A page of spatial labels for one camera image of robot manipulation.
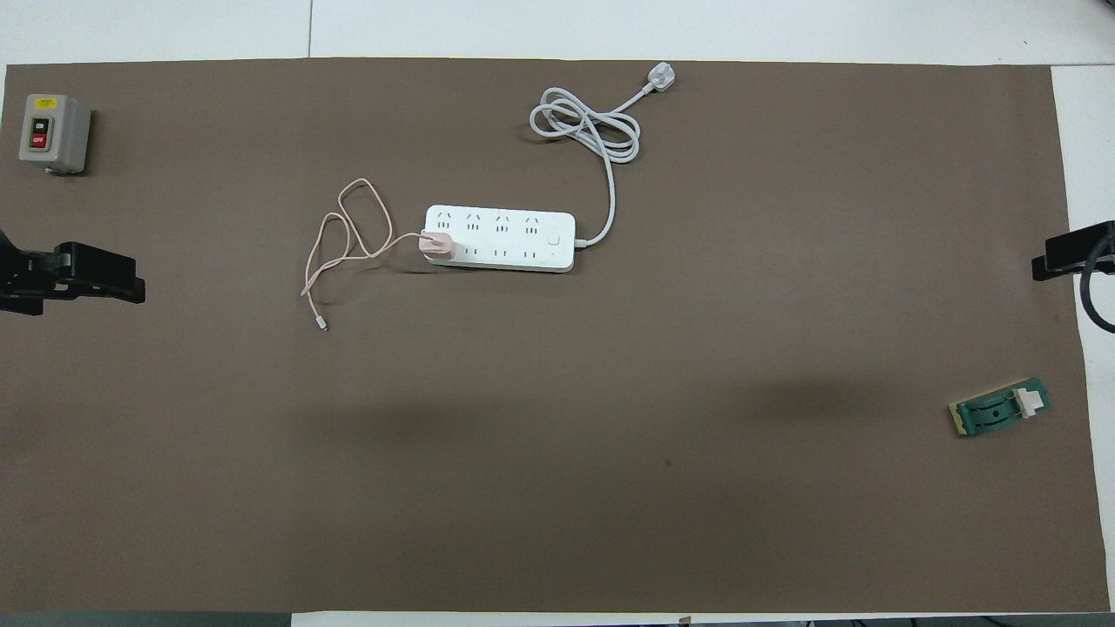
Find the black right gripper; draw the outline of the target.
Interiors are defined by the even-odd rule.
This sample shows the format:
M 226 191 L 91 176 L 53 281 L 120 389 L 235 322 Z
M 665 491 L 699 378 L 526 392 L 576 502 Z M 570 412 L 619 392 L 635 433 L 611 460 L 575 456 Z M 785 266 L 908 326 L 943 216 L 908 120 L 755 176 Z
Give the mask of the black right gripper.
M 1108 222 L 1105 245 L 1105 273 L 1115 273 L 1115 222 Z M 1105 225 L 1083 226 L 1044 242 L 1044 255 L 1031 259 L 1034 281 L 1047 281 L 1061 274 L 1082 273 L 1090 251 L 1105 237 Z

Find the grey on-off switch box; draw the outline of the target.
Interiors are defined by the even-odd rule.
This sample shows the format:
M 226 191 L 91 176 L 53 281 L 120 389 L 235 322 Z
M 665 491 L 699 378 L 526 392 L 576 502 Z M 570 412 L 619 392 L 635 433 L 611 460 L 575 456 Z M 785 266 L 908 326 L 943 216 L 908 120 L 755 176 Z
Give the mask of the grey on-off switch box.
M 31 94 L 25 99 L 17 158 L 59 176 L 86 171 L 93 110 L 66 95 Z

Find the white power strip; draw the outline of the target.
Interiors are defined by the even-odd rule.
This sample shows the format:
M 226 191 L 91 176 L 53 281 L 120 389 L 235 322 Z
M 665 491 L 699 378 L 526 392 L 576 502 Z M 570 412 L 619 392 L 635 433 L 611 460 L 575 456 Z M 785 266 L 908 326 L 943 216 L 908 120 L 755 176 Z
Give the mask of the white power strip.
M 445 232 L 455 242 L 450 259 L 423 255 L 433 266 L 526 273 L 568 273 L 574 266 L 575 219 L 564 212 L 434 204 L 421 232 Z

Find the brown table mat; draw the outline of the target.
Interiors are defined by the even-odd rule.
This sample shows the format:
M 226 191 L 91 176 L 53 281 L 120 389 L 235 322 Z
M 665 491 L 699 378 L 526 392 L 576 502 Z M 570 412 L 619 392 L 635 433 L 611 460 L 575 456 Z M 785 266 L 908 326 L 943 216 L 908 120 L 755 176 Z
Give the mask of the brown table mat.
M 1040 66 L 677 64 L 569 273 L 411 241 L 300 296 L 370 179 L 605 221 L 541 143 L 649 61 L 11 66 L 0 229 L 130 255 L 142 305 L 0 314 L 0 611 L 1095 611 L 1111 602 Z M 86 171 L 17 158 L 93 110 Z M 1051 408 L 960 436 L 951 402 Z

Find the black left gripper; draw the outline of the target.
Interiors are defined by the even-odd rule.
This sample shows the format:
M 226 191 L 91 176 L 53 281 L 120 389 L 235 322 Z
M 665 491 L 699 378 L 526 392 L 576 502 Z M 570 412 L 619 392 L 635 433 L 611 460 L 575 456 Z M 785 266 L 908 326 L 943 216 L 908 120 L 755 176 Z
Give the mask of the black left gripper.
M 67 280 L 59 281 L 59 290 L 58 277 Z M 72 241 L 50 253 L 25 250 L 0 229 L 0 311 L 41 316 L 47 300 L 83 297 L 144 303 L 146 286 L 137 279 L 136 260 Z

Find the green knife switch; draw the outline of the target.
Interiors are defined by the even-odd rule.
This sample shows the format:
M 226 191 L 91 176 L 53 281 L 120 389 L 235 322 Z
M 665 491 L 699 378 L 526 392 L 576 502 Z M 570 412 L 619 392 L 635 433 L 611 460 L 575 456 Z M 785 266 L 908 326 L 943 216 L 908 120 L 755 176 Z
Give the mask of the green knife switch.
M 956 432 L 964 437 L 1007 428 L 1049 408 L 1051 398 L 1039 378 L 1009 382 L 948 405 Z

